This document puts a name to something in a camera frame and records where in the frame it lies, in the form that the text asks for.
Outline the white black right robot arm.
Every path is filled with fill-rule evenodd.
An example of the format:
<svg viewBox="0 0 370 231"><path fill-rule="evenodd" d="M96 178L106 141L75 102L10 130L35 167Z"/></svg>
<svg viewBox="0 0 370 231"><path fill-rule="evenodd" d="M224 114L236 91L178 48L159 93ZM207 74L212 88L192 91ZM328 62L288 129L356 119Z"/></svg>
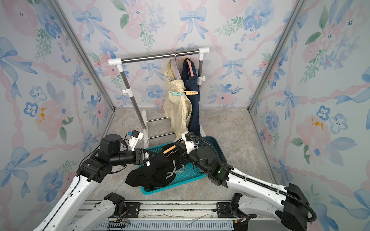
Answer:
<svg viewBox="0 0 370 231"><path fill-rule="evenodd" d="M221 161L217 150L208 142L204 151L192 141L175 142L180 157L200 169L217 186L235 189L228 209L218 212L249 222L258 216L279 220L291 231L305 231L310 222L317 220L302 190L290 184L288 187L268 183L251 177Z"/></svg>

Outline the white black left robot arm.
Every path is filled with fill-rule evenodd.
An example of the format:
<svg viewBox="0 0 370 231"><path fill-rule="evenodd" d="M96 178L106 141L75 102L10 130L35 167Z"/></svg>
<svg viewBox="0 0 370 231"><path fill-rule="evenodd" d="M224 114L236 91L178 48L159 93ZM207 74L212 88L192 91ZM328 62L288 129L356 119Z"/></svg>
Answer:
<svg viewBox="0 0 370 231"><path fill-rule="evenodd" d="M100 146L79 166L68 190L36 227L37 231L91 231L111 216L123 221L122 217L128 210L124 197L116 193L108 194L94 209L77 221L73 221L73 218L103 179L114 174L114 166L142 165L150 159L144 149L136 148L144 134L132 131L130 136L128 142L117 134L109 134L101 140Z"/></svg>

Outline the orange clothes hanger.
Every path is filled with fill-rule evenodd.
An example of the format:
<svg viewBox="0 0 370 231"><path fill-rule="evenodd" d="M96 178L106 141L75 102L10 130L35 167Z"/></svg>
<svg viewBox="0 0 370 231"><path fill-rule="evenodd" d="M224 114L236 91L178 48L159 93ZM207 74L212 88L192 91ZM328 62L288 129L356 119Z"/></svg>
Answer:
<svg viewBox="0 0 370 231"><path fill-rule="evenodd" d="M169 156L172 153L176 152L176 150L177 150L176 146L173 145L173 146L169 147L168 149L164 150L163 154Z"/></svg>

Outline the black shorts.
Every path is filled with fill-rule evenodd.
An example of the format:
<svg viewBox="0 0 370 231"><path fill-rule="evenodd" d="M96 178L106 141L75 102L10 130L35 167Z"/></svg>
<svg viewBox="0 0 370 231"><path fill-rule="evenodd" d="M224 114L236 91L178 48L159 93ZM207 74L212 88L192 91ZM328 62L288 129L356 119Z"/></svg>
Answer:
<svg viewBox="0 0 370 231"><path fill-rule="evenodd" d="M144 189L153 189L155 187L165 187L170 184L175 173L182 172L184 164L179 161L179 153L172 153L167 156L163 151L173 146L170 143L162 148L162 150L150 160L150 165L146 164L131 171L125 183L132 187L144 187Z"/></svg>

